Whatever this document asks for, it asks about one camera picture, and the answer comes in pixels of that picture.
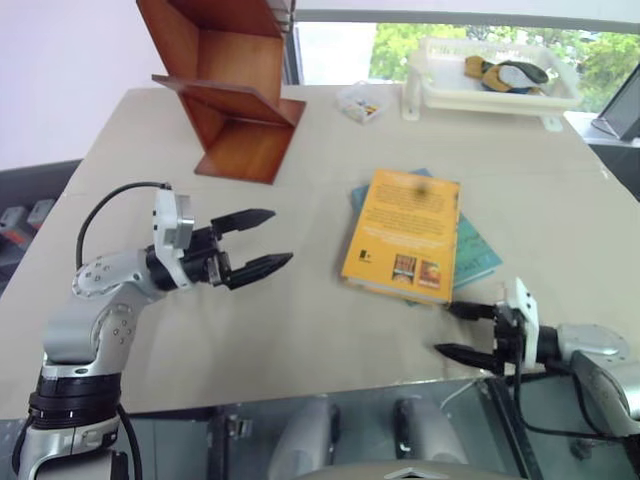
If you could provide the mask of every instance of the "book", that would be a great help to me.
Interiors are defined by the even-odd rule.
[[[449,303],[460,185],[377,170],[342,268],[352,285],[419,303]]]
[[[426,168],[420,168],[411,173],[425,177],[431,176]],[[356,212],[362,210],[368,190],[369,185],[364,185],[351,191],[351,205]],[[491,275],[495,268],[501,264],[502,259],[461,212],[458,220],[458,245],[456,247],[453,288],[463,287]]]

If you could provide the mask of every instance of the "small plastic container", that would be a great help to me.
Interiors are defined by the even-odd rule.
[[[358,82],[343,88],[336,95],[338,108],[358,123],[368,123],[389,107],[389,97],[380,88]]]
[[[550,81],[541,87],[542,95],[489,92],[479,80],[464,75],[464,60],[471,55],[493,63],[530,62],[545,70]],[[419,76],[424,103],[431,108],[562,115],[581,100],[577,74],[544,47],[426,37],[412,53],[410,64]]]

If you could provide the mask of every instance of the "green tree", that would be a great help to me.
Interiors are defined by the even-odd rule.
[[[385,24],[377,26],[369,77],[404,81],[407,57],[422,37],[469,38],[549,48],[580,76],[579,110],[599,112],[640,61],[640,35],[554,28]]]

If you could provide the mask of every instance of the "teal book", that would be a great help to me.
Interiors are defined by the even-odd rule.
[[[430,177],[426,168],[411,173]],[[369,185],[355,188],[351,191],[351,204],[356,212],[362,210],[367,197]],[[471,225],[462,213],[458,220],[458,245],[456,248],[456,269],[453,276],[453,288],[467,285],[479,278],[490,275],[502,263],[500,257],[493,251],[478,231]]]

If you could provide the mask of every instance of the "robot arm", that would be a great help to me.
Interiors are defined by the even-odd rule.
[[[120,378],[140,312],[171,290],[198,282],[234,289],[284,266],[292,254],[266,255],[232,270],[218,244],[224,233],[253,228],[273,215],[245,210],[194,231],[189,198],[158,190],[154,244],[98,257],[77,271],[67,304],[46,329],[40,377],[14,452],[19,480],[56,478],[52,472],[68,478],[81,465],[92,477],[79,478],[126,474],[126,456],[108,447],[117,438]]]
[[[609,437],[640,434],[640,362],[617,333],[600,325],[540,326],[535,299],[520,279],[496,305],[454,302],[450,311],[463,320],[493,320],[495,349],[489,354],[464,345],[436,345],[446,357],[497,375],[504,375],[506,363],[524,368],[540,363],[550,371],[573,373],[599,405]]]

